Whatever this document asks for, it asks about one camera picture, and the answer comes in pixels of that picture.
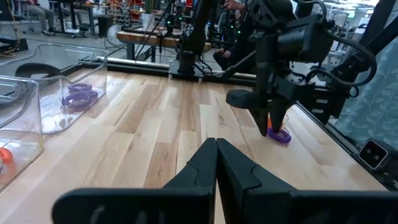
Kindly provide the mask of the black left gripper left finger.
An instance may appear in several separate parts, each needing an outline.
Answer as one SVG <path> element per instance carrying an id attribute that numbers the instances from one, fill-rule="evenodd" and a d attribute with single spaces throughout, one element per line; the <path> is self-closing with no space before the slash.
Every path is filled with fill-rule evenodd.
<path id="1" fill-rule="evenodd" d="M 208 138 L 159 189 L 80 188 L 52 207 L 54 224 L 212 224 L 217 142 Z"/>

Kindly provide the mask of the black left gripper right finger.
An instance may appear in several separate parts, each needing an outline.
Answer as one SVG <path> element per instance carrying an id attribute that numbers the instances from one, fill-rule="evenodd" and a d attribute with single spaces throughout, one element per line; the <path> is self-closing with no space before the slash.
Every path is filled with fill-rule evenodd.
<path id="1" fill-rule="evenodd" d="M 226 224 L 398 224 L 398 193 L 299 190 L 218 139 Z"/>

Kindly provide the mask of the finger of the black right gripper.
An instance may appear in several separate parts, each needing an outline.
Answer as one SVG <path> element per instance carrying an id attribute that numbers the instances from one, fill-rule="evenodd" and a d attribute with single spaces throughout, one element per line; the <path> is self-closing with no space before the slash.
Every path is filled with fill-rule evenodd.
<path id="1" fill-rule="evenodd" d="M 250 114 L 258 127 L 262 136 L 267 136 L 268 130 L 268 111 L 266 108 L 250 109 Z"/>
<path id="2" fill-rule="evenodd" d="M 271 125 L 274 133 L 280 131 L 286 112 L 291 106 L 292 104 L 276 104 L 270 109 Z"/>

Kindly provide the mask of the orange spring keychain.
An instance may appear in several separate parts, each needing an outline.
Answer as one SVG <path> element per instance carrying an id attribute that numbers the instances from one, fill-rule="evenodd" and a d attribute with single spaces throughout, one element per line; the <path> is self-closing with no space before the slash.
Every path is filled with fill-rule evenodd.
<path id="1" fill-rule="evenodd" d="M 283 121 L 282 121 L 282 124 L 281 124 L 281 126 L 280 126 L 280 129 L 284 129 L 285 123 L 286 123 L 288 120 L 289 120 L 289 117 L 288 117 L 288 116 L 285 116 L 284 119 L 283 119 Z M 268 128 L 272 128 L 272 122 L 271 122 L 271 117 L 270 117 L 270 116 L 268 116 L 267 127 L 268 127 Z"/>
<path id="2" fill-rule="evenodd" d="M 13 162 L 14 156 L 9 149 L 5 147 L 0 147 L 0 159 L 3 161 L 4 164 L 10 164 Z"/>

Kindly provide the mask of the purple spring keychain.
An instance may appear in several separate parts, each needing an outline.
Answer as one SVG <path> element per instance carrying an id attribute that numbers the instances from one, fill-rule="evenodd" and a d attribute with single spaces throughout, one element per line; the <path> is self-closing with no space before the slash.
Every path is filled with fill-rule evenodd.
<path id="1" fill-rule="evenodd" d="M 70 109 L 82 109 L 91 105 L 98 97 L 98 92 L 93 90 L 80 91 L 62 99 L 62 106 Z"/>
<path id="2" fill-rule="evenodd" d="M 278 133 L 274 132 L 272 128 L 268 128 L 267 135 L 282 144 L 288 144 L 292 139 L 290 133 L 284 128 L 280 129 Z"/>
<path id="3" fill-rule="evenodd" d="M 81 91 L 90 91 L 92 90 L 92 85 L 87 83 L 76 83 L 68 86 L 69 93 L 76 93 Z"/>

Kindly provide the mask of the person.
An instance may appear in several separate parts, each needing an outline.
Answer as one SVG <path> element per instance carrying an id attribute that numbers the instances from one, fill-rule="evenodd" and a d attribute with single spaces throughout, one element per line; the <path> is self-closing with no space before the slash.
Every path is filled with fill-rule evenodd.
<path id="1" fill-rule="evenodd" d="M 52 10 L 42 7 L 38 0 L 25 0 L 24 9 L 30 16 L 38 18 L 42 35 L 55 36 L 55 14 Z"/>
<path id="2" fill-rule="evenodd" d="M 248 14 L 248 8 L 245 11 L 239 11 L 239 13 L 238 31 L 240 31 L 240 33 L 237 36 L 236 43 L 230 48 L 221 48 L 213 54 L 214 60 L 222 70 L 226 70 L 230 66 L 237 64 L 240 60 L 256 49 L 255 44 L 249 41 L 250 35 L 254 32 L 254 24 Z M 231 52 L 231 56 L 229 58 L 222 56 L 225 50 L 229 50 Z"/>

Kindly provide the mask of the wooden workbench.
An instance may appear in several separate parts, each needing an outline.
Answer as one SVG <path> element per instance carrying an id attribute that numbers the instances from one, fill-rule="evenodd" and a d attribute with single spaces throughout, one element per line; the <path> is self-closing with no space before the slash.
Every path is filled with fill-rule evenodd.
<path id="1" fill-rule="evenodd" d="M 180 39 L 173 37 L 163 37 L 160 34 L 141 34 L 137 32 L 125 31 L 118 32 L 116 37 L 119 41 L 127 45 L 128 60 L 138 60 L 138 57 L 140 57 L 141 53 L 139 53 L 139 51 L 136 52 L 138 49 L 136 45 L 140 45 L 141 47 L 148 45 L 151 47 L 149 52 L 153 56 L 152 62 L 155 62 L 154 57 L 156 55 L 156 50 L 175 49 L 177 50 L 175 53 L 175 58 L 179 59 L 178 50 L 182 44 Z"/>

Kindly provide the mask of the clear plastic bin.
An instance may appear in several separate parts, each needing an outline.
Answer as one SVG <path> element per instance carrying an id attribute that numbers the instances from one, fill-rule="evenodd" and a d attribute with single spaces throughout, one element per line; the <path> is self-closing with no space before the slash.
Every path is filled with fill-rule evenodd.
<path id="1" fill-rule="evenodd" d="M 44 150 L 37 82 L 0 76 L 0 147 L 14 156 L 10 164 L 0 159 L 2 191 Z"/>
<path id="2" fill-rule="evenodd" d="M 39 84 L 40 112 L 44 134 L 56 134 L 68 129 L 83 113 L 106 94 L 108 53 L 105 50 L 62 44 L 39 44 L 23 57 L 0 62 L 0 75 L 15 76 L 16 69 L 29 62 L 45 63 L 61 70 L 49 78 L 26 78 Z M 82 109 L 62 106 L 62 99 L 72 94 L 68 86 L 91 84 L 98 97 Z"/>

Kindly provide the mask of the shelf with red boxes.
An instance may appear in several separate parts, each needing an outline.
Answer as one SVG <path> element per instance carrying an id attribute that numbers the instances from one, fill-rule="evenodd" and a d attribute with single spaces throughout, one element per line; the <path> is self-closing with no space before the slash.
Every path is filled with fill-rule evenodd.
<path id="1" fill-rule="evenodd" d="M 107 0 L 107 15 L 116 20 L 138 19 L 144 12 L 144 0 Z"/>

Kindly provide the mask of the grey round fan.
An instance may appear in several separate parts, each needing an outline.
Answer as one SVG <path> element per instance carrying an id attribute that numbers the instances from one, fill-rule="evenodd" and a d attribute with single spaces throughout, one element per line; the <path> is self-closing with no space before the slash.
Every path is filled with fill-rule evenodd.
<path id="1" fill-rule="evenodd" d="M 121 47 L 123 43 L 118 39 L 117 33 L 122 31 L 121 24 L 113 24 L 107 31 L 106 40 L 115 47 Z"/>

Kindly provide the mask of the black waste bin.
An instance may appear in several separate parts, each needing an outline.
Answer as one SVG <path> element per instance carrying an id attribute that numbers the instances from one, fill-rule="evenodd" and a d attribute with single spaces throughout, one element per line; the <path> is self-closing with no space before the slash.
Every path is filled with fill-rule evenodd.
<path id="1" fill-rule="evenodd" d="M 108 15 L 98 16 L 98 37 L 106 37 L 108 29 L 113 25 L 113 17 Z"/>

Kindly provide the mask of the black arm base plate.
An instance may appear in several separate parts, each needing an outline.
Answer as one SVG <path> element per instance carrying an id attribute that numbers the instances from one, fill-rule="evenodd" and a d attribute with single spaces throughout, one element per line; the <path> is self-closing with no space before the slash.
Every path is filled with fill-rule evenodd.
<path id="1" fill-rule="evenodd" d="M 181 78 L 204 78 L 217 77 L 223 72 L 213 70 L 209 65 L 203 62 L 171 60 L 169 63 L 169 77 Z"/>

